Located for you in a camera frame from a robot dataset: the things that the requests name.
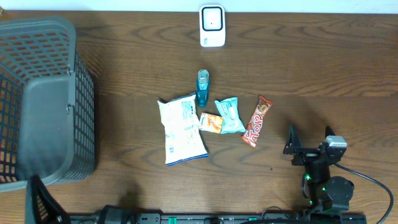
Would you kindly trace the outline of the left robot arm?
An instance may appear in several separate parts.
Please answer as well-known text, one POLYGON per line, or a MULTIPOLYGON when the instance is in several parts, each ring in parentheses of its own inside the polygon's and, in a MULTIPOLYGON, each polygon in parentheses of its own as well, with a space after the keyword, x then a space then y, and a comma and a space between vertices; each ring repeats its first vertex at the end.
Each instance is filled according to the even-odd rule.
POLYGON ((34 175, 27 181, 26 224, 128 224, 135 222, 135 214, 132 211, 111 205, 107 205, 93 214, 71 215, 51 196, 39 176, 34 175))

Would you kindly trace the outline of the blue mouthwash bottle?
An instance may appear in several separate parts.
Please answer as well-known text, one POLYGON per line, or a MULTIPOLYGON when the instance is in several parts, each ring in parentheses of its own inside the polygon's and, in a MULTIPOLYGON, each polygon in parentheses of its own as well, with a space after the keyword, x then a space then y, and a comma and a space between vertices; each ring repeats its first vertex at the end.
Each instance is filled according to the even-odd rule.
POLYGON ((202 69, 197 74, 197 96, 196 100, 199 107, 204 108, 208 102, 210 89, 210 74, 208 70, 202 69))

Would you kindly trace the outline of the small orange tissue pack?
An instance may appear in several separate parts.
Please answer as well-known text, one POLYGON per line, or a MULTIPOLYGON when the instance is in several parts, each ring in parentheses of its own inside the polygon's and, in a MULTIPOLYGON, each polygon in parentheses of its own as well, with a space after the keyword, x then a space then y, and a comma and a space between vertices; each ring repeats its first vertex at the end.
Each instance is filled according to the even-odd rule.
POLYGON ((220 134, 223 118, 209 113, 202 113, 199 120, 199 130, 220 134))

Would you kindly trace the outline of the red Top chocolate bar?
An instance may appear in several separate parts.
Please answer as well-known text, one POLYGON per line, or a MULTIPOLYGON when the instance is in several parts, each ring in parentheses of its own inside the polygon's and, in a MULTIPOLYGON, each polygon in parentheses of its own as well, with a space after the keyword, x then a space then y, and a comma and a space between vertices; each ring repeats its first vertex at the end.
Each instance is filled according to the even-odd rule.
POLYGON ((246 131, 241 137, 241 139, 245 143, 249 144, 251 147, 256 147, 257 140, 259 138, 264 122, 264 117, 272 105, 273 102, 271 100, 268 100, 264 96, 259 95, 259 100, 257 102, 256 108, 251 116, 251 119, 249 120, 246 131))

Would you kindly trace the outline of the light blue wipes packet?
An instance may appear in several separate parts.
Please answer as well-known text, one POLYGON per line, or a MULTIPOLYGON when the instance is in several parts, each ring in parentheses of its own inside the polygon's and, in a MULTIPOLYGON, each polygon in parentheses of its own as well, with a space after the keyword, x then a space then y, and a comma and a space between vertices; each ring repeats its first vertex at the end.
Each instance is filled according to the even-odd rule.
POLYGON ((223 118, 221 134, 236 132, 244 133, 246 131, 246 128, 239 117, 238 98, 236 96, 227 98, 223 101, 215 100, 215 105, 223 118))

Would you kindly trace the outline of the white printed refill pouch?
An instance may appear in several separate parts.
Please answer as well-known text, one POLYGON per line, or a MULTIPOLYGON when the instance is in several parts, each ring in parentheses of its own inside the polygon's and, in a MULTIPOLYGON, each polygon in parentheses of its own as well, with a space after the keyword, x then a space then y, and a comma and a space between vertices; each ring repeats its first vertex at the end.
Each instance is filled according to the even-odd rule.
POLYGON ((200 136, 195 104, 196 94, 181 96, 167 103, 158 102, 165 130, 165 165, 208 157, 200 136))

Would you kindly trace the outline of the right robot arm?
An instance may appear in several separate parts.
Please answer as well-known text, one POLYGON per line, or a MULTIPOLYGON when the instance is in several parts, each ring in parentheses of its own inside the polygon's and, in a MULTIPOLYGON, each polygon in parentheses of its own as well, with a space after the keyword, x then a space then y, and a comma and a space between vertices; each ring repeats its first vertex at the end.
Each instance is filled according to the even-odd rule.
POLYGON ((293 156, 293 166, 305 167, 302 193, 310 200, 310 207, 302 212, 304 219, 310 220, 316 215, 340 219, 341 213, 349 210, 354 184, 330 174, 330 166, 341 160, 347 147, 345 139, 335 135, 329 126, 325 128, 325 140, 317 148, 302 147, 295 126, 290 126, 283 153, 293 156))

